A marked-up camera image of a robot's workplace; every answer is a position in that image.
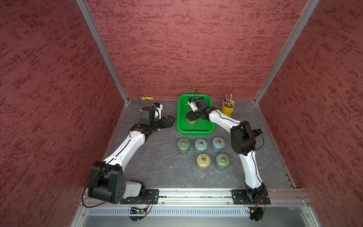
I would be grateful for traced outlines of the beige canister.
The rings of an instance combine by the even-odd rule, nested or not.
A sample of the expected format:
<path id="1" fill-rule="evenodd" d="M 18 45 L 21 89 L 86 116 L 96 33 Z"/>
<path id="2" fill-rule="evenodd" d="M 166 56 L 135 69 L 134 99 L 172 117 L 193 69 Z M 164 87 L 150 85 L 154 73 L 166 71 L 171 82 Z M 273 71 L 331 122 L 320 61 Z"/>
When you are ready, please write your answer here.
<path id="1" fill-rule="evenodd" d="M 191 120 L 187 119 L 187 123 L 188 123 L 188 124 L 196 124 L 196 123 L 197 123 L 197 121 L 198 121 L 198 120 L 191 121 Z"/>
<path id="2" fill-rule="evenodd" d="M 207 154 L 197 156 L 197 168 L 199 171 L 206 171 L 211 164 L 211 159 Z"/>

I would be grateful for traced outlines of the green canister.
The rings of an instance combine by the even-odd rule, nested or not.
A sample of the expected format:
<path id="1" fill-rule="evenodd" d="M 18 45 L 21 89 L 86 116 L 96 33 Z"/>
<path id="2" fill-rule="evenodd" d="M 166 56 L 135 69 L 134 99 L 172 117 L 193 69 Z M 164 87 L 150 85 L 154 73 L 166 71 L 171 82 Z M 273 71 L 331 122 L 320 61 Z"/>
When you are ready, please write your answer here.
<path id="1" fill-rule="evenodd" d="M 219 153 L 214 161 L 214 166 L 219 171 L 226 170 L 230 165 L 230 158 L 224 153 Z"/>
<path id="2" fill-rule="evenodd" d="M 190 146 L 191 146 L 191 143 L 188 139 L 186 138 L 181 138 L 178 140 L 177 142 L 177 148 L 178 148 L 178 152 L 179 154 L 181 155 L 186 155 L 189 153 L 190 151 Z"/>

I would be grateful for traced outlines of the grey canister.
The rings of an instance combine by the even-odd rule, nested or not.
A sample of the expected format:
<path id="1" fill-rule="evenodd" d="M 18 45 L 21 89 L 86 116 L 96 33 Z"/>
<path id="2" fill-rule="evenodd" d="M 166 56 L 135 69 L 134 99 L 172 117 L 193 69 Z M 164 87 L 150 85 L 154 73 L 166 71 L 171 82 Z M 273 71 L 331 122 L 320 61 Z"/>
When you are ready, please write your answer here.
<path id="1" fill-rule="evenodd" d="M 200 155 L 206 152 L 208 143 L 204 139 L 197 139 L 194 143 L 194 151 L 196 155 Z"/>
<path id="2" fill-rule="evenodd" d="M 226 146 L 226 141 L 222 137 L 215 137 L 212 140 L 212 151 L 216 154 L 219 154 L 223 151 Z"/>

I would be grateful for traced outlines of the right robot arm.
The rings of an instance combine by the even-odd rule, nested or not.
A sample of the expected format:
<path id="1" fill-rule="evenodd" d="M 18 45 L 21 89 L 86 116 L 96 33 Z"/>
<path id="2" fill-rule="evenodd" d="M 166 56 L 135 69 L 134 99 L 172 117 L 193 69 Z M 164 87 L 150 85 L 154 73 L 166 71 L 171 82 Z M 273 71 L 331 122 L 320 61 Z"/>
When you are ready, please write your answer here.
<path id="1" fill-rule="evenodd" d="M 247 121 L 237 121 L 215 107 L 194 109 L 187 112 L 190 121 L 203 119 L 215 123 L 228 131 L 233 151 L 238 154 L 245 175 L 245 200 L 250 204 L 270 204 L 267 188 L 261 180 L 255 160 L 255 145 L 257 135 L 262 135 L 259 129 L 252 129 Z"/>

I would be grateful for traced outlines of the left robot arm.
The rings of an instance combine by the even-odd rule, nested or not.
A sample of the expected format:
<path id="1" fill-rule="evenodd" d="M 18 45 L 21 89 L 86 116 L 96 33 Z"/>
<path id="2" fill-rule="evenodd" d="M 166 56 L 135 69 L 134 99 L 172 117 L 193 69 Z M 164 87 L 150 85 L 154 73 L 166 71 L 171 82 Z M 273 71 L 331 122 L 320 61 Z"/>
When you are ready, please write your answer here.
<path id="1" fill-rule="evenodd" d="M 159 129 L 171 128 L 175 118 L 168 115 L 154 119 L 148 125 L 135 124 L 124 142 L 104 161 L 91 166 L 87 185 L 88 196 L 103 202 L 117 204 L 126 198 L 144 199 L 145 185 L 138 181 L 126 181 L 124 170 L 136 151 L 148 137 Z"/>

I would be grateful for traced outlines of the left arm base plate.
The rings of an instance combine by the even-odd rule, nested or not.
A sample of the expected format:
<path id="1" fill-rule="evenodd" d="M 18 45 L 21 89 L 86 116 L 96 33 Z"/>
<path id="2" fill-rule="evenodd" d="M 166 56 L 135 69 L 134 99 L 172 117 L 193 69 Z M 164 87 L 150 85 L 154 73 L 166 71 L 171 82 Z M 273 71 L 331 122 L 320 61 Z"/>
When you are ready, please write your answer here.
<path id="1" fill-rule="evenodd" d="M 132 204 L 132 205 L 155 205 L 158 204 L 159 190 L 158 189 L 146 189 L 140 193 L 137 197 L 127 197 L 120 201 L 120 204 Z"/>

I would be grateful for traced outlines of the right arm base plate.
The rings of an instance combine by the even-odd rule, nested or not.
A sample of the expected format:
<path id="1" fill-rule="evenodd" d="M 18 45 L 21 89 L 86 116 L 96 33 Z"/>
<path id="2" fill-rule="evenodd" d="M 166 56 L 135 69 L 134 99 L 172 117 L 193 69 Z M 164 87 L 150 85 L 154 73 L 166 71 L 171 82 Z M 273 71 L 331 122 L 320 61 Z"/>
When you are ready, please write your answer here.
<path id="1" fill-rule="evenodd" d="M 231 190 L 234 205 L 270 205 L 271 201 L 266 189 Z"/>

